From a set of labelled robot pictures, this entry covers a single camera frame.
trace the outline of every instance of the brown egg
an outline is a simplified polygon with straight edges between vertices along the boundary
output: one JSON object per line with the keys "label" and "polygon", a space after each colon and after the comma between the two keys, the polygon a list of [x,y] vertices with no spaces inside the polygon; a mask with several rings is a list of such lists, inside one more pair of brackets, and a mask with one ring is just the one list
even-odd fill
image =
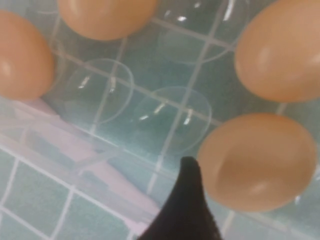
{"label": "brown egg", "polygon": [[54,58],[46,40],[26,19],[0,10],[0,95],[32,100],[49,90]]}
{"label": "brown egg", "polygon": [[235,53],[248,90],[278,102],[320,97],[319,13],[319,0],[278,0],[253,19]]}
{"label": "brown egg", "polygon": [[310,183],[316,144],[295,121],[248,114],[214,130],[198,153],[203,184],[217,202],[237,211],[265,212],[291,202]]}
{"label": "brown egg", "polygon": [[114,40],[141,29],[154,15],[158,0],[58,0],[60,15],[78,34]]}

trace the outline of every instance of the black tip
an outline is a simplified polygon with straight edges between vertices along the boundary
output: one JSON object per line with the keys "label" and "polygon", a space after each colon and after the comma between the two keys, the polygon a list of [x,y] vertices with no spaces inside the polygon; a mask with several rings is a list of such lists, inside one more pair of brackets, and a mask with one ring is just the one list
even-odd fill
{"label": "black tip", "polygon": [[196,159],[181,159],[180,173],[167,202],[139,240],[221,240],[205,200]]}

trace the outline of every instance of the teal tile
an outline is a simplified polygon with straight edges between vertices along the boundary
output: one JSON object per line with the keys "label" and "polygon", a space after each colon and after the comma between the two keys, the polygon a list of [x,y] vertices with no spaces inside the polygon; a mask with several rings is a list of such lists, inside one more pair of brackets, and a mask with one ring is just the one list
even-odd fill
{"label": "teal tile", "polygon": [[212,116],[219,121],[248,113],[274,113],[279,105],[253,95],[242,86],[234,69],[232,52],[205,63],[194,89],[208,99]]}
{"label": "teal tile", "polygon": [[277,211],[277,217],[287,219],[293,229],[316,239],[320,236],[318,225],[320,218],[319,180],[319,175],[316,175],[298,200]]}
{"label": "teal tile", "polygon": [[92,59],[116,59],[121,39],[113,41],[97,41],[83,37],[70,29],[61,20],[55,39],[62,43],[65,52],[83,62]]}
{"label": "teal tile", "polygon": [[28,0],[29,7],[41,14],[54,14],[58,12],[58,4],[55,0]]}
{"label": "teal tile", "polygon": [[14,160],[14,157],[10,154],[0,151],[0,199],[6,191]]}
{"label": "teal tile", "polygon": [[50,235],[60,217],[68,190],[20,163],[5,207]]}
{"label": "teal tile", "polygon": [[79,66],[65,58],[56,56],[58,62],[63,63],[63,68],[59,74],[59,79],[56,79],[52,88],[46,93],[42,99],[63,119],[68,119],[68,113],[65,108],[65,95],[67,87],[70,85],[70,77],[79,68]]}
{"label": "teal tile", "polygon": [[122,240],[128,233],[122,220],[74,196],[57,240]]}
{"label": "teal tile", "polygon": [[154,183],[150,197],[162,207],[166,203],[174,185],[175,181],[159,175]]}
{"label": "teal tile", "polygon": [[41,7],[39,6],[39,8],[37,9],[35,6],[39,6],[39,5],[35,3],[30,4],[26,9],[25,15],[23,17],[28,19],[40,31],[40,33],[42,33],[42,35],[47,40],[49,40],[53,33],[55,22],[58,17],[58,13],[53,12],[48,14],[45,12],[41,12],[42,11]]}
{"label": "teal tile", "polygon": [[39,236],[11,217],[3,214],[0,227],[1,240],[41,240]]}
{"label": "teal tile", "polygon": [[222,57],[223,55],[227,54],[229,50],[225,48],[224,46],[218,46],[216,44],[211,44],[209,46],[209,49],[206,53],[204,62],[211,62],[214,61],[215,59],[218,59]]}
{"label": "teal tile", "polygon": [[130,159],[112,158],[108,163],[117,169],[130,183],[135,185],[141,192],[146,193],[152,172],[143,166],[131,162]]}
{"label": "teal tile", "polygon": [[320,143],[320,100],[291,103],[284,111],[284,115],[302,124]]}
{"label": "teal tile", "polygon": [[131,69],[136,85],[150,91],[187,86],[194,70],[193,64],[177,63],[166,56],[162,50],[164,45],[161,33],[164,31],[166,29],[151,23],[142,32],[130,36],[122,58],[122,62]]}
{"label": "teal tile", "polygon": [[175,64],[194,65],[205,42],[183,33],[163,29],[158,37],[157,51],[161,57]]}
{"label": "teal tile", "polygon": [[157,16],[188,30],[208,34],[222,0],[162,0]]}
{"label": "teal tile", "polygon": [[237,41],[249,21],[249,1],[229,0],[227,2],[214,38],[231,45]]}
{"label": "teal tile", "polygon": [[7,102],[6,99],[0,97],[0,120],[15,118],[17,118],[15,109]]}
{"label": "teal tile", "polygon": [[230,210],[212,201],[209,196],[206,197],[206,200],[207,200],[207,205],[212,215],[214,216],[216,224],[220,229],[222,229]]}
{"label": "teal tile", "polygon": [[271,240],[269,238],[270,230],[270,228],[247,217],[237,215],[232,221],[231,227],[227,230],[225,238],[228,240]]}
{"label": "teal tile", "polygon": [[167,153],[163,164],[162,164],[162,168],[166,171],[169,171],[171,173],[174,174],[178,174],[179,170],[180,170],[180,160],[182,157],[187,157],[187,156],[191,156],[194,158],[197,158],[198,155],[198,150],[203,142],[203,140],[206,138],[206,136],[208,134],[210,134],[214,129],[216,128],[216,126],[214,125],[210,125],[208,127],[208,129],[206,130],[206,132],[204,133],[204,135],[199,139],[199,141],[192,146],[191,148],[185,149],[182,152],[177,152],[177,153]]}
{"label": "teal tile", "polygon": [[98,126],[96,134],[151,162],[158,159],[177,108],[134,91],[126,109]]}

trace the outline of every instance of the grout line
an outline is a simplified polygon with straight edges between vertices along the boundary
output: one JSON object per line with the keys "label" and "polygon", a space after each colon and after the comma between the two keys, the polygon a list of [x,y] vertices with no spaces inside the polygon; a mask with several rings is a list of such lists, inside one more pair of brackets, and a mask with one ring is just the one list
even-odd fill
{"label": "grout line", "polygon": [[55,229],[50,237],[50,240],[54,240],[58,234],[60,233],[62,227],[63,227],[63,224],[65,222],[65,219],[66,219],[66,216],[67,216],[67,213],[69,211],[69,208],[70,208],[70,205],[71,205],[71,202],[72,202],[72,199],[74,197],[74,194],[75,194],[75,186],[72,185],[70,190],[69,190],[69,193],[68,193],[68,196],[66,198],[66,201],[64,203],[64,206],[63,206],[63,209],[62,209],[62,212],[61,212],[61,215],[60,215],[60,218],[55,226]]}
{"label": "grout line", "polygon": [[226,234],[227,234],[229,228],[231,227],[232,222],[235,219],[235,217],[236,217],[236,213],[234,211],[230,210],[230,212],[229,212],[228,216],[226,217],[226,219],[223,223],[223,226],[221,228],[222,237],[226,237]]}
{"label": "grout line", "polygon": [[9,195],[11,193],[11,189],[12,189],[12,186],[14,184],[15,176],[16,176],[16,173],[17,173],[17,170],[18,170],[18,167],[19,167],[19,162],[20,162],[19,159],[15,158],[14,164],[13,164],[13,167],[12,167],[12,170],[11,170],[11,173],[10,173],[9,180],[7,182],[3,197],[1,198],[1,201],[0,201],[0,207],[2,207],[6,203],[8,197],[9,197]]}
{"label": "grout line", "polygon": [[156,18],[156,17],[152,18],[151,22],[154,23],[154,24],[160,25],[163,28],[176,31],[178,33],[185,34],[185,35],[194,37],[196,39],[199,39],[199,40],[202,40],[202,41],[205,41],[205,42],[209,42],[210,44],[214,44],[214,45],[217,45],[219,47],[223,47],[223,48],[230,49],[230,50],[233,49],[232,48],[232,44],[228,44],[228,43],[226,43],[224,41],[215,39],[214,36],[208,36],[208,35],[205,35],[205,34],[201,34],[201,33],[186,29],[184,27],[175,25],[173,23],[167,22],[165,20],[162,20],[162,19],[159,19],[159,18]]}
{"label": "grout line", "polygon": [[0,211],[0,233],[1,233],[1,229],[2,229],[2,221],[3,221],[3,219],[4,219],[4,215]]}
{"label": "grout line", "polygon": [[[96,73],[96,74],[99,74],[99,75],[104,76],[104,77],[107,77],[107,78],[110,78],[110,76],[111,76],[111,75],[110,75],[109,73],[107,73],[107,72],[104,72],[104,71],[102,71],[102,70],[100,70],[100,69],[97,69],[97,68],[95,68],[95,67],[93,67],[93,66],[87,65],[85,62],[81,61],[80,59],[77,59],[77,58],[74,57],[74,56],[71,56],[71,55],[69,55],[69,54],[64,54],[64,53],[61,53],[61,52],[58,52],[58,51],[55,51],[55,50],[54,50],[53,52],[54,52],[56,55],[58,55],[58,56],[60,56],[60,57],[65,57],[65,58],[68,59],[69,61],[72,61],[73,63],[75,63],[75,64],[77,64],[77,65],[80,65],[80,66],[82,66],[82,67],[84,67],[84,68],[86,68],[86,69],[88,69],[88,70],[90,70],[90,71],[92,71],[92,72],[94,72],[94,73]],[[123,79],[121,79],[121,78],[117,78],[117,81],[118,81],[120,84],[123,84],[124,86],[127,86],[128,88],[131,88],[131,87],[132,87],[132,86],[130,86],[130,85],[128,84],[127,81],[125,81],[125,80],[123,80]],[[152,99],[158,100],[158,101],[160,101],[160,102],[165,102],[166,104],[168,104],[168,105],[170,105],[170,106],[172,106],[172,107],[175,107],[175,108],[178,108],[178,109],[179,109],[179,108],[182,108],[182,106],[181,106],[180,103],[174,102],[174,101],[169,100],[169,99],[166,99],[166,98],[164,98],[164,97],[157,96],[157,95],[155,95],[152,91],[147,90],[147,89],[145,89],[145,88],[143,88],[143,87],[141,87],[141,86],[138,86],[138,85],[136,85],[136,84],[133,84],[133,89],[136,90],[137,92],[141,93],[141,94],[147,95],[148,97],[150,97],[150,98],[152,98]],[[188,113],[188,109],[187,109],[186,107],[183,107],[183,112],[184,112],[184,113]],[[196,111],[193,112],[193,115],[194,115],[194,116],[197,116],[199,119],[204,120],[204,121],[207,120],[207,118],[208,118],[207,116],[203,115],[202,113],[196,112]],[[215,126],[219,126],[219,125],[222,124],[222,122],[219,121],[219,120],[216,120],[216,119],[211,119],[211,124],[213,124],[213,125],[215,125]]]}
{"label": "grout line", "polygon": [[[4,136],[1,136],[3,139],[6,139],[6,141],[10,141],[9,139],[5,138]],[[13,157],[19,159],[20,162],[28,165],[29,167],[33,168],[34,170],[36,170],[37,172],[45,175],[46,177],[54,180],[55,182],[57,182],[58,184],[64,186],[65,188],[67,188],[68,190],[72,189],[72,185],[63,181],[62,179],[56,177],[55,175],[51,174],[50,172],[48,172],[47,170],[42,169],[41,167],[37,166],[36,164],[30,162],[25,156],[16,153],[15,151],[12,150],[12,147],[6,147],[4,145],[1,145],[0,148],[2,150],[4,150],[5,152],[11,154]],[[114,215],[115,217],[117,217],[118,219],[125,221],[130,221],[128,220],[125,216],[121,215],[120,213],[110,209],[109,207],[107,207],[106,205],[102,204],[101,202],[95,200],[94,198],[92,198],[91,196],[87,195],[86,193],[75,189],[74,193],[77,194],[78,196],[83,197],[84,199],[88,200],[89,202],[93,203],[94,205],[100,207],[101,209],[105,210],[106,212],[109,212],[110,214]]]}
{"label": "grout line", "polygon": [[[222,3],[220,4],[219,9],[217,11],[217,14],[216,14],[216,16],[214,18],[214,21],[212,23],[212,27],[210,29],[210,32],[209,32],[209,35],[208,35],[208,39],[210,39],[211,37],[213,37],[215,35],[215,32],[216,32],[216,30],[217,30],[217,28],[219,26],[219,20],[223,15],[223,10],[225,9],[225,6],[226,6],[227,3],[228,3],[228,0],[223,0]],[[191,78],[189,80],[189,83],[187,85],[186,93],[184,94],[184,96],[182,98],[182,101],[181,101],[181,106],[182,107],[179,107],[178,112],[177,112],[177,114],[175,116],[175,119],[173,120],[172,126],[171,126],[171,128],[169,130],[168,136],[164,141],[164,144],[163,144],[163,147],[162,147],[162,150],[161,150],[161,153],[160,153],[162,157],[160,157],[158,159],[158,162],[156,164],[156,169],[155,169],[156,172],[158,172],[162,167],[162,164],[164,162],[164,155],[167,153],[167,151],[168,151],[168,149],[170,147],[170,143],[172,141],[172,138],[173,138],[173,136],[175,134],[175,131],[176,131],[177,126],[179,124],[179,121],[181,119],[181,116],[182,116],[182,113],[183,113],[183,108],[186,106],[186,104],[188,102],[188,99],[189,99],[189,96],[190,96],[190,94],[192,92],[192,88],[193,88],[194,84],[197,81],[198,75],[199,75],[199,73],[201,71],[202,62],[206,57],[206,54],[207,54],[207,52],[208,52],[208,50],[210,48],[210,44],[211,43],[208,40],[205,42],[205,44],[204,44],[204,46],[203,46],[203,48],[201,50],[201,53],[200,53],[200,55],[199,55],[199,57],[198,57],[198,59],[196,61],[192,76],[191,76]],[[147,195],[149,195],[152,192],[152,189],[154,187],[154,184],[155,184],[157,178],[158,178],[158,175],[156,173],[153,173],[152,177],[151,177],[152,181],[149,182],[148,187],[147,187],[147,189],[148,189]]]}
{"label": "grout line", "polygon": [[54,44],[56,35],[57,35],[59,27],[60,27],[60,22],[61,22],[61,18],[60,18],[60,15],[58,14],[55,21],[54,21],[52,33],[51,33],[50,40],[49,40],[50,48],[52,48],[52,45]]}
{"label": "grout line", "polygon": [[[121,45],[120,45],[120,48],[119,48],[119,51],[118,51],[118,54],[116,56],[116,61],[119,62],[126,50],[126,46],[127,46],[127,43],[128,43],[128,39],[125,37],[122,39],[121,41]],[[111,70],[111,74],[110,74],[110,77],[111,79],[114,79],[114,74],[118,68],[118,63],[117,62],[114,62],[114,65],[112,67],[112,70]],[[110,93],[110,87],[109,87],[109,84],[108,82],[106,82],[106,85],[105,85],[105,89],[104,89],[104,92],[103,92],[103,95],[102,95],[102,98],[101,98],[101,102],[100,102],[100,105],[97,109],[97,112],[94,116],[94,119],[93,119],[93,125],[90,129],[90,133],[93,135],[95,132],[96,132],[96,129],[97,129],[97,124],[98,122],[100,121],[100,117],[101,117],[101,114],[105,108],[105,105],[107,103],[107,98],[109,96],[109,93]]]}
{"label": "grout line", "polygon": [[126,240],[134,240],[135,232],[130,230],[128,236],[126,237]]}
{"label": "grout line", "polygon": [[18,217],[17,215],[15,215],[13,212],[11,212],[9,209],[0,206],[0,211],[2,211],[3,213],[5,213],[6,215],[8,215],[9,217],[11,217],[12,219],[14,219],[15,221],[17,221],[19,224],[23,225],[24,227],[26,227],[27,229],[29,229],[31,232],[33,232],[34,234],[36,234],[37,236],[39,236],[42,240],[50,240],[49,237],[47,235],[45,235],[43,232],[39,231],[38,229],[36,229],[34,226],[32,226],[31,224],[29,224],[27,221],[23,220],[22,218]]}
{"label": "grout line", "polygon": [[[20,144],[24,144],[25,143],[29,128],[30,127],[27,126],[23,130],[22,135],[21,135],[20,140],[19,140]],[[9,197],[9,195],[11,193],[11,189],[12,189],[12,186],[14,185],[14,181],[15,181],[15,177],[16,177],[17,170],[18,170],[18,167],[19,167],[19,163],[20,163],[19,159],[17,157],[15,157],[14,163],[13,163],[13,166],[12,166],[12,169],[11,169],[11,173],[10,173],[10,176],[9,176],[9,179],[8,179],[7,184],[6,184],[6,188],[5,188],[4,194],[2,196],[2,199],[0,200],[0,207],[4,206],[4,204],[6,203],[8,197]]]}
{"label": "grout line", "polygon": [[276,109],[275,114],[283,115],[285,110],[286,110],[286,108],[287,108],[287,106],[288,106],[288,103],[280,103],[279,106]]}

